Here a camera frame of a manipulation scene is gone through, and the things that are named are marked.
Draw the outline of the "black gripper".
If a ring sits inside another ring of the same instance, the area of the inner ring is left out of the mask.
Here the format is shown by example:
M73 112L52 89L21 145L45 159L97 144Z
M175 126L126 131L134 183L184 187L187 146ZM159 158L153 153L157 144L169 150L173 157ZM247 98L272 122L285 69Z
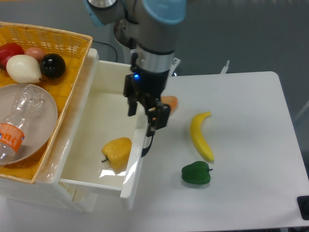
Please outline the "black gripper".
M124 97L127 98L128 116L134 116L137 111L137 102L145 110L148 118L147 137L151 137L159 129L166 127L171 107L162 103L161 93L165 89L168 71L161 73L142 69L137 64L138 53L134 52L131 58L131 71L133 74L125 76Z

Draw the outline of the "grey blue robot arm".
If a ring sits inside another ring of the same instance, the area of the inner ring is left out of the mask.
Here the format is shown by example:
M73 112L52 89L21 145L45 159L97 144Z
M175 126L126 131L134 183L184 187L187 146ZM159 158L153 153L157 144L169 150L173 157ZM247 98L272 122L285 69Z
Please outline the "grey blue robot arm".
M148 117L147 136L167 125L170 107L162 103L177 39L186 15L185 0L88 0L86 5L103 25L124 20L134 28L128 38L136 43L132 73L125 77L128 115L140 103Z

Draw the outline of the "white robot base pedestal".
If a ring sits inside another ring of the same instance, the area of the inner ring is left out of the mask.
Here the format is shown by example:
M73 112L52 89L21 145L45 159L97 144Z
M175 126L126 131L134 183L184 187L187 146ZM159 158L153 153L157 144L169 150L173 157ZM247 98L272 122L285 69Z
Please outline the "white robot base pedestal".
M119 20L114 24L113 33L118 43L122 46L125 63L131 64L131 57L138 43L139 24L127 19Z

